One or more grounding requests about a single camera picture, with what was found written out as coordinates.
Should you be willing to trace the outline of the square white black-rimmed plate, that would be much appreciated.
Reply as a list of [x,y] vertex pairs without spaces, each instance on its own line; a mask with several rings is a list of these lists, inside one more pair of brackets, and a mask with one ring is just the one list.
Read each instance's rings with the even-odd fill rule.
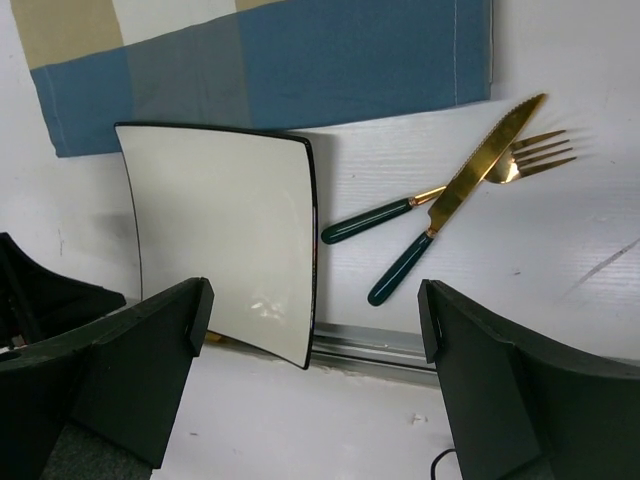
[[141,293],[207,278],[208,328],[301,369],[317,297],[318,199],[304,137],[229,127],[119,122]]

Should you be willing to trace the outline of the gold knife green handle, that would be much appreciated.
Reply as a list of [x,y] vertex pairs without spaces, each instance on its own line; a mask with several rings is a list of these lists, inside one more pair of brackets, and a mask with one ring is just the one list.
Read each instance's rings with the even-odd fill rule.
[[512,108],[492,128],[429,208],[428,228],[407,247],[372,287],[367,296],[370,305],[378,307],[393,294],[419,262],[440,229],[486,177],[546,98],[546,93],[530,97]]

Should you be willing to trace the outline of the gold fork green handle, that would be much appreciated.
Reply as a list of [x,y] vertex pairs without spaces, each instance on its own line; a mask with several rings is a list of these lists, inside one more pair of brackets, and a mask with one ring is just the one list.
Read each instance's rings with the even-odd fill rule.
[[449,183],[329,225],[322,231],[321,239],[326,244],[341,242],[429,201],[434,204],[428,211],[429,224],[423,235],[433,239],[481,182],[506,184],[570,162],[570,157],[557,158],[573,150],[567,140],[543,143],[561,133],[557,130],[515,140],[509,146],[491,146],[498,138],[498,134],[493,133],[476,148]]

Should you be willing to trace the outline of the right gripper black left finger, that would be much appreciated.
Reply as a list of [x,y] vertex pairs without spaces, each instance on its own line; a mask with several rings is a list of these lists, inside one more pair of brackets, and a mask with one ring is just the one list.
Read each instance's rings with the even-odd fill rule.
[[126,310],[1,355],[1,467],[42,470],[75,425],[162,465],[214,302],[190,278]]

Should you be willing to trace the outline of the blue beige white placemat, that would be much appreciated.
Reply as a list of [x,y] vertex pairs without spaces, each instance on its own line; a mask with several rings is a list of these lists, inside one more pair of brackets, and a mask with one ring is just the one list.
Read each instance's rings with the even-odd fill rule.
[[292,130],[490,96],[489,1],[14,1],[60,157],[120,122]]

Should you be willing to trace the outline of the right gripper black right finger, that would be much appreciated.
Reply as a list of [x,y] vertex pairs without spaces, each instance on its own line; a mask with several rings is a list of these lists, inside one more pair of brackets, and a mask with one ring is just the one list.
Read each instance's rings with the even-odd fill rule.
[[562,344],[441,281],[417,299],[463,478],[638,478],[638,364]]

